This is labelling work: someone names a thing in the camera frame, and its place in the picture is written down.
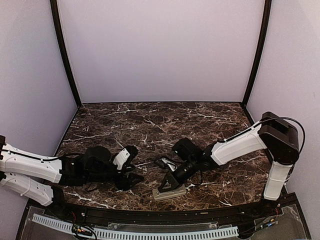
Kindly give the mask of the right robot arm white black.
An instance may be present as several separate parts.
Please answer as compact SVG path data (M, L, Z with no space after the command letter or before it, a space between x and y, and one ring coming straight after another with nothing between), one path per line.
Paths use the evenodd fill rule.
M255 213L266 217L274 210L274 202L279 199L305 145L304 141L299 141L298 130L292 122L297 120L267 111L251 127L230 138L217 140L205 149L188 138L180 139L172 150L183 162L174 171L168 172L161 185L153 189L153 198L160 201L183 196L187 192L184 183L196 172L215 170L241 156L268 150L273 160L262 201L255 205Z

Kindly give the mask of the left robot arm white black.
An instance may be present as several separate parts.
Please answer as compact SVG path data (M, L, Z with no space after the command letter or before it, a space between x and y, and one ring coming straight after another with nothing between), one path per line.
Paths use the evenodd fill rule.
M33 178L69 187L113 183L118 190L127 191L144 181L143 176L133 173L135 166L131 162L137 154L137 148L131 145L115 155L103 146L95 146L85 153L50 157L15 148L1 136L0 184L42 206L50 206L58 217L67 218L71 208L64 202L63 191Z

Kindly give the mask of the white remote control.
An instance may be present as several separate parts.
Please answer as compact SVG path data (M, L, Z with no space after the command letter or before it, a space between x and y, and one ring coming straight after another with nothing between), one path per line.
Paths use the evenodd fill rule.
M166 192L159 192L157 188L154 188L152 190L152 195L155 201L162 201L162 200L168 200L173 199L177 197L181 197L187 193L187 189L185 185L178 187L177 189L166 191Z

